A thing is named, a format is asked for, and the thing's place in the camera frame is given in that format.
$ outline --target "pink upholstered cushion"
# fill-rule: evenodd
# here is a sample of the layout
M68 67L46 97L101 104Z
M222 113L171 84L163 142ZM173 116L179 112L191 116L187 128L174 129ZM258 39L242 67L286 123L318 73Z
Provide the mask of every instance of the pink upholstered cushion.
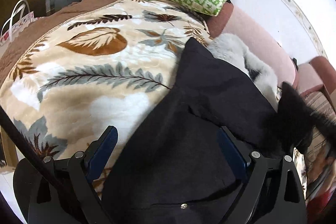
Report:
M310 64L299 65L298 73L300 81L296 90L302 97L323 88L321 78Z
M251 52L268 64L278 77L278 86L286 81L296 87L296 69L288 54L264 28L237 6L223 31L239 36Z

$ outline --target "gift bag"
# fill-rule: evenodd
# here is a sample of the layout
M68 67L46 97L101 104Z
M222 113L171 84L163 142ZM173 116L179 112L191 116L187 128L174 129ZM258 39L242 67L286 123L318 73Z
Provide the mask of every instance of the gift bag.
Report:
M23 16L25 10L28 10L28 13ZM13 18L15 15L20 13L19 20L17 22L13 22ZM28 2L26 0L20 0L16 3L11 17L5 22L1 29L0 35L0 47L5 45L6 43L13 42L14 38L18 36L18 34L26 28L30 23L36 21L37 18L34 17L34 12L30 11ZM3 32L5 27L9 24L9 28L6 32Z

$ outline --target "beige blanket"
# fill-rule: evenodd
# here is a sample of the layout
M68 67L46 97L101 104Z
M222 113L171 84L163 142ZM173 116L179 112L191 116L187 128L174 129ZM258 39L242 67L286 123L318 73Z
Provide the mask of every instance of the beige blanket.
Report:
M6 77L0 104L41 158L71 157L115 126L119 139L104 177L169 92L191 36L209 42L202 18L185 8L166 0L119 0L36 40Z

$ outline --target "white ribbon handle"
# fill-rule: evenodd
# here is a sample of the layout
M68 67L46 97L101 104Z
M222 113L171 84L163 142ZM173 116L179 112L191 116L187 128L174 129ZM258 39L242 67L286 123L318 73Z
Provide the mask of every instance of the white ribbon handle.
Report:
M23 4L21 4L21 6L19 8L16 9L16 7L21 3L21 2L24 2ZM30 13L30 9L29 9L29 4L28 4L28 1L26 0L19 0L16 5L14 6L14 9L13 9L13 12L12 12L12 15L9 19L7 19L7 21L5 22L5 24L3 25L2 29L1 29L1 34L0 34L0 37L2 37L2 31L3 29L5 28L5 26L7 25L7 23L9 22L9 30L8 30L8 33L9 33L9 40L10 42L13 42L13 34L12 34L12 28L13 28L13 17L21 11L21 14L20 14L20 19L18 21L20 21L22 19L22 16L23 16L23 13L25 11L25 8L27 7L28 9L28 13Z

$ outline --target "metal screw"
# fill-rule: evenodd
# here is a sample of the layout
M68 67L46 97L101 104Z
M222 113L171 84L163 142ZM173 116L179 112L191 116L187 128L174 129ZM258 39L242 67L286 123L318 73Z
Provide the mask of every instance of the metal screw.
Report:
M80 159L82 156L84 156L84 152L83 151L77 151L75 153L75 158Z
M260 158L260 153L257 152L257 151L253 151L253 152L251 153L251 156L257 159L257 158Z
M291 156L286 155L286 156L285 156L285 161L291 162L291 161L292 161Z
M43 159L44 162L50 162L51 161L51 157L50 156L46 156Z

